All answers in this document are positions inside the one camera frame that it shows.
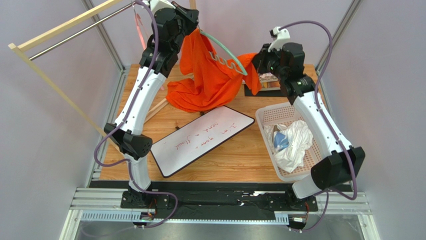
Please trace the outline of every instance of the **blue object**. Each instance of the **blue object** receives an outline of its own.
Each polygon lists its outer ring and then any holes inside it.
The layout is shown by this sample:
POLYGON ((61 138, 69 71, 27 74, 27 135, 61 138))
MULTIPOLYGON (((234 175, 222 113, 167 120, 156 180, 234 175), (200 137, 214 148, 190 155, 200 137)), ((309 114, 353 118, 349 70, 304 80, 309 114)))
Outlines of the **blue object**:
POLYGON ((287 148, 290 145, 289 139, 286 135, 281 132, 276 132, 275 137, 273 138, 273 146, 275 151, 278 153, 279 151, 287 148))

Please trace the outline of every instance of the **whiteboard black border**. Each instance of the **whiteboard black border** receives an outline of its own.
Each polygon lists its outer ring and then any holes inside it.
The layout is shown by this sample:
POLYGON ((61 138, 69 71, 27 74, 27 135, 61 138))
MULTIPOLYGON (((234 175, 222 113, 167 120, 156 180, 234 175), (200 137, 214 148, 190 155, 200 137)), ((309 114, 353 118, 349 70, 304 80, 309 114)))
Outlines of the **whiteboard black border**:
MULTIPOLYGON (((168 176, 164 176, 163 171, 161 171, 161 168, 160 168, 160 166, 159 166, 159 164, 158 164, 158 162, 157 162, 156 156, 154 156, 154 153, 150 150, 151 155, 152 155, 152 157, 154 158, 155 164, 157 165, 157 167, 158 167, 158 169, 159 169, 159 171, 160 171, 160 173, 161 173, 161 175, 162 175, 162 177, 163 177, 163 178, 168 179, 168 178, 170 178, 171 176, 173 176, 173 175, 177 174, 177 173, 178 173, 178 172, 180 172, 182 169, 184 169, 184 168, 188 167, 188 166, 189 166, 189 165, 191 165, 193 162, 197 161, 198 159, 200 159, 200 158, 201 158, 201 157, 203 157, 204 155, 206 155, 206 154, 210 153, 210 152, 211 152, 211 151, 213 151, 215 148, 219 147, 219 146, 220 146, 220 145, 222 145, 224 142, 228 141, 229 139, 233 138, 233 137, 234 137, 234 136, 236 136, 237 134, 239 134, 239 133, 241 133, 242 131, 246 130, 248 127, 250 127, 251 125, 253 125, 253 124, 256 122, 256 120, 255 120, 253 117, 248 116, 247 114, 244 114, 244 113, 242 113, 242 112, 239 112, 239 111, 237 111, 237 110, 235 110, 235 109, 232 109, 232 108, 230 108, 230 107, 228 107, 228 106, 225 106, 225 105, 224 105, 224 106, 218 106, 218 107, 215 107, 214 109, 217 109, 217 108, 220 108, 220 107, 226 107, 226 108, 229 108, 229 109, 231 109, 232 111, 235 111, 235 112, 237 112, 237 113, 239 113, 239 114, 242 114, 242 115, 244 115, 244 116, 246 116, 246 117, 248 117, 248 118, 250 118, 250 119, 253 119, 253 122, 252 122, 252 123, 250 123, 249 125, 247 125, 246 127, 244 127, 243 129, 239 130, 238 132, 236 132, 234 135, 232 135, 232 136, 228 137, 227 139, 223 140, 222 142, 220 142, 219 144, 217 144, 217 145, 216 145, 215 147, 213 147, 212 149, 210 149, 210 150, 206 151, 203 155, 201 155, 201 156, 197 157, 196 159, 194 159, 194 160, 190 161, 188 164, 186 164, 185 166, 183 166, 183 167, 179 168, 178 170, 176 170, 175 172, 173 172, 172 174, 170 174, 170 175, 168 175, 168 176)), ((182 126, 181 128, 183 128, 183 127, 185 127, 186 125, 188 125, 188 124, 190 124, 190 123, 194 122, 195 120, 197 120, 197 119, 199 119, 199 118, 203 117, 204 115, 199 116, 199 117, 197 117, 196 119, 194 119, 194 120, 192 120, 192 121, 188 122, 187 124, 185 124, 185 125, 184 125, 184 126, 182 126)), ((172 133, 170 133, 169 135, 167 135, 167 136, 165 136, 165 137, 161 138, 160 140, 156 141, 154 144, 156 144, 156 143, 160 142, 161 140, 163 140, 163 139, 167 138, 168 136, 170 136, 170 135, 171 135, 171 134, 173 134, 174 132, 172 132, 172 133)))

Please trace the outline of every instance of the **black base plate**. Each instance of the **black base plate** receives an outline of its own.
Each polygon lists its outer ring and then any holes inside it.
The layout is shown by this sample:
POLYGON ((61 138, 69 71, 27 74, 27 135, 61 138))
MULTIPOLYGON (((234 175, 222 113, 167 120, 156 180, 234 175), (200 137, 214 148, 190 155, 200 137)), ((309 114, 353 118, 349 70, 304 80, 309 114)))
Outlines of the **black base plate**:
MULTIPOLYGON (((314 196, 289 206, 285 201, 285 193, 275 193, 291 187, 291 184, 285 183, 153 182, 151 187, 154 191, 170 192, 177 196, 178 208, 172 219, 275 220, 274 211, 305 212, 305 202, 310 212, 318 211, 314 196)), ((129 191, 123 193, 126 200, 121 200, 122 208, 148 207, 145 197, 130 196, 133 194, 129 191), (129 198, 141 199, 141 202, 133 201, 129 204, 129 198)), ((157 218, 165 218, 172 212, 175 206, 173 197, 150 197, 150 202, 155 203, 157 218)))

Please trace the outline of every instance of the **book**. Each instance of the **book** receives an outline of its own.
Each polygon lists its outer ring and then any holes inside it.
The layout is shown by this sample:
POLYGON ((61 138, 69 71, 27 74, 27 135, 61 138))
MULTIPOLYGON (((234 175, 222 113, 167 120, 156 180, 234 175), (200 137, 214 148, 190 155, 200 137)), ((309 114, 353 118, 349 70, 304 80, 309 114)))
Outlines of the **book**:
POLYGON ((269 82, 262 82, 262 89, 261 91, 272 91, 272 90, 280 90, 280 81, 269 81, 269 82))
POLYGON ((259 81, 262 85, 261 91, 280 90, 280 80, 272 73, 259 74, 259 81))

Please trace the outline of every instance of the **wooden stick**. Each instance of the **wooden stick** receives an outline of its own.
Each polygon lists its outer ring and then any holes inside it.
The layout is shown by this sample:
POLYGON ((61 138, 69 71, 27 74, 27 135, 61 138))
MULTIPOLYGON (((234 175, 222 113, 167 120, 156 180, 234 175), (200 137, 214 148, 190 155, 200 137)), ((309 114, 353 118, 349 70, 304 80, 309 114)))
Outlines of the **wooden stick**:
POLYGON ((154 115, 156 115, 161 109, 167 106, 167 104, 169 104, 169 102, 166 98, 164 98, 159 102, 159 104, 155 105, 151 110, 149 110, 145 118, 145 123, 148 122, 152 117, 154 117, 154 115))
POLYGON ((88 19, 90 19, 91 17, 93 17, 94 15, 110 8, 111 6, 118 4, 119 2, 121 2, 122 0, 108 0, 104 3, 101 3, 97 6, 95 6, 94 8, 74 17, 73 19, 66 21, 64 23, 62 23, 61 25, 54 27, 52 29, 50 29, 49 31, 34 37, 33 39, 22 43, 21 45, 18 46, 18 48, 22 51, 22 52, 26 52, 32 48, 34 48, 35 46, 40 45, 41 43, 44 43, 45 41, 53 38, 54 36, 62 33, 63 31, 70 29, 72 27, 74 27, 75 25, 82 23, 88 19))
MULTIPOLYGON (((96 131, 98 131, 103 137, 107 135, 104 130, 96 125, 96 123, 93 122, 89 116, 87 116, 54 82, 52 82, 52 80, 34 62, 32 62, 22 50, 19 49, 19 47, 11 43, 9 44, 9 48, 12 49, 12 51, 14 51, 26 64, 28 64, 34 72, 36 72, 49 86, 51 86, 51 88, 53 88, 53 90, 55 90, 57 94, 59 94, 73 109, 75 109, 90 125, 92 125, 96 131)), ((110 138, 108 138, 108 143, 112 144, 114 148, 120 152, 119 147, 110 138)))
POLYGON ((197 9, 197 1, 196 0, 189 0, 189 8, 190 9, 197 9))

